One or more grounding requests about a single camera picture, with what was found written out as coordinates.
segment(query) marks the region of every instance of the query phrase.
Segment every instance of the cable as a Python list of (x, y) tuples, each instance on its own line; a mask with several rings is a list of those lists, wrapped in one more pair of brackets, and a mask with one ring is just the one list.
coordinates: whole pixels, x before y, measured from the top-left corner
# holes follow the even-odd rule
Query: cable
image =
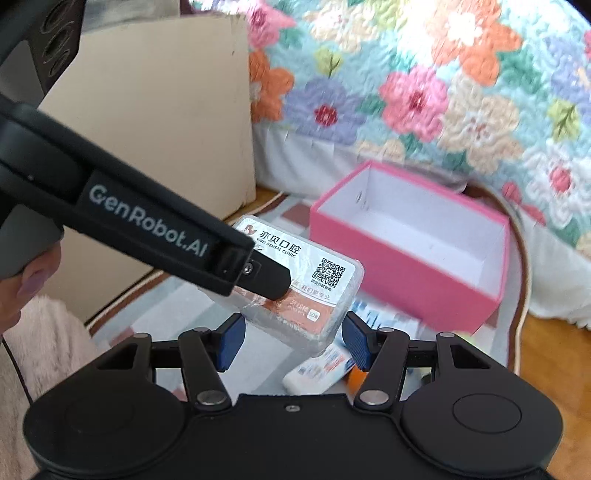
[(33, 399), (31, 398), (31, 394), (29, 393), (29, 389), (27, 388), (27, 385), (25, 384), (25, 379), (22, 377), (21, 369), (18, 367), (17, 361), (14, 359), (14, 355), (12, 354), (12, 351), (8, 347), (8, 344), (6, 343), (6, 339), (4, 337), (2, 337), (2, 344), (4, 345), (4, 348), (6, 349), (6, 352), (8, 353), (8, 356), (10, 357), (12, 364), (14, 365), (14, 369), (17, 371), (18, 379), (21, 382), (22, 389), (25, 392), (25, 396), (27, 397), (29, 405), (31, 405), (33, 403)]

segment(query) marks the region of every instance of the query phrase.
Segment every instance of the open box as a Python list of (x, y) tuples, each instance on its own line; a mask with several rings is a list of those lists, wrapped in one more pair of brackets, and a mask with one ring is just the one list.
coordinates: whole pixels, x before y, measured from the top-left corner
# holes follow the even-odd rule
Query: open box
[(362, 289), (431, 328), (474, 333), (501, 303), (509, 220), (391, 165), (361, 165), (311, 208), (310, 239), (365, 267)]

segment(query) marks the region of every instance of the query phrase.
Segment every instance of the bed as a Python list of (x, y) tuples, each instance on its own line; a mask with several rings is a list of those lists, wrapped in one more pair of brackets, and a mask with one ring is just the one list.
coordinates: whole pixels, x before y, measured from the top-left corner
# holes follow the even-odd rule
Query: bed
[(245, 14), (259, 183), (318, 196), (366, 158), (519, 210), (530, 308), (591, 328), (591, 27), (563, 0), (193, 0)]

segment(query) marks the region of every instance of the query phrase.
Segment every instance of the blue gripper pad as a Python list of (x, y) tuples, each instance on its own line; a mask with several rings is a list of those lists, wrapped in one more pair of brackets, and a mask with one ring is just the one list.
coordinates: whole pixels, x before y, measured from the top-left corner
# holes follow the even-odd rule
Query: blue gripper pad
[(363, 372), (369, 371), (374, 362), (374, 355), (369, 350), (365, 332), (355, 325), (355, 322), (349, 318), (349, 315), (345, 315), (345, 319), (341, 325), (341, 332), (345, 345), (353, 360), (355, 360), (357, 367)]
[(244, 336), (246, 334), (246, 321), (244, 315), (235, 313), (228, 320), (233, 323), (227, 327), (227, 321), (217, 330), (225, 330), (222, 333), (220, 346), (217, 355), (216, 370), (218, 372), (225, 372), (234, 361), (238, 350), (244, 343)]

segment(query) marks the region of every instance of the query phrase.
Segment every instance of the wooden floor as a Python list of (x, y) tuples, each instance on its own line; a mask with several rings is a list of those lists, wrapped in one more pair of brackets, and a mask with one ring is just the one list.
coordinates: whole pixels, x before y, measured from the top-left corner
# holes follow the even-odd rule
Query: wooden floor
[(528, 317), (521, 377), (550, 397), (563, 417), (564, 435), (548, 471), (558, 480), (591, 480), (591, 332)]

